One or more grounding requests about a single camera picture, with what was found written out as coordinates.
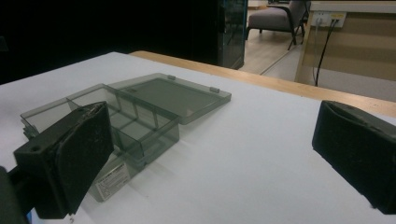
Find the white wall power socket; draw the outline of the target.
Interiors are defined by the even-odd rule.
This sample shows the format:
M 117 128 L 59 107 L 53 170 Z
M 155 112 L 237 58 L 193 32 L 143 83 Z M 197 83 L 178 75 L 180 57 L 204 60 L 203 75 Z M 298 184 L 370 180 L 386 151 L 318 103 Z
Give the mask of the white wall power socket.
M 345 12 L 314 11 L 312 14 L 312 26 L 330 27 L 333 23 L 336 28 L 344 25 L 347 14 Z

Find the beige wooden counter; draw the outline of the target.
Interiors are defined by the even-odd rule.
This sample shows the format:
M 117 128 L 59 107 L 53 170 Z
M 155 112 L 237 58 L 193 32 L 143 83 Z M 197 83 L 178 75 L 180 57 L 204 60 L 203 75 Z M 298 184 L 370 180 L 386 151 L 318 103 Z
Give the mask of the beige wooden counter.
M 344 25 L 312 26 L 314 11 Z M 314 1 L 294 80 L 396 102 L 396 1 Z

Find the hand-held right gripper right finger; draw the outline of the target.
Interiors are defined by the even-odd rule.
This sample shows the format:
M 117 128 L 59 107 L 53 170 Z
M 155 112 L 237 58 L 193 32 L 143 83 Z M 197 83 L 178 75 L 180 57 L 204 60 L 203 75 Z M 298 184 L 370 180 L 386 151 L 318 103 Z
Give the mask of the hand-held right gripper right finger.
M 396 215 L 396 125 L 352 105 L 320 104 L 313 149 L 385 215 Z

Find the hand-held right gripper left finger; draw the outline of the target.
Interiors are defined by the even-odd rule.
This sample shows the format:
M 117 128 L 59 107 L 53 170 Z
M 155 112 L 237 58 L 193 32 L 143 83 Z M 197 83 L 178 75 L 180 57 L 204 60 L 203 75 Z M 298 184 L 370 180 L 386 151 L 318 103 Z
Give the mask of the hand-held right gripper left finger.
M 21 209 L 44 219 L 75 214 L 112 151 L 107 103 L 73 110 L 14 151 Z

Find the clear grey plastic compartment box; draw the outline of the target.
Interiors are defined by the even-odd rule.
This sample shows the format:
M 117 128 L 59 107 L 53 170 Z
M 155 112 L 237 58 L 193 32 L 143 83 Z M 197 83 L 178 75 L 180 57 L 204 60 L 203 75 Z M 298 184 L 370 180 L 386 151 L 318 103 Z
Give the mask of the clear grey plastic compartment box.
M 114 151 L 89 193 L 104 202 L 179 140 L 186 125 L 231 101 L 232 95 L 165 74 L 98 84 L 21 114 L 32 139 L 73 110 L 107 103 Z

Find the dark glass cabinet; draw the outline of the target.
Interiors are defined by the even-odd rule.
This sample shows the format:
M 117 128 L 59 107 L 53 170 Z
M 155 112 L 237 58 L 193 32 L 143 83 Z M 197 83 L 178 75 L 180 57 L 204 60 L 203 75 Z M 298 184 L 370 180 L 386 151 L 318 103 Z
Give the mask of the dark glass cabinet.
M 238 69 L 244 63 L 248 0 L 218 2 L 218 65 Z

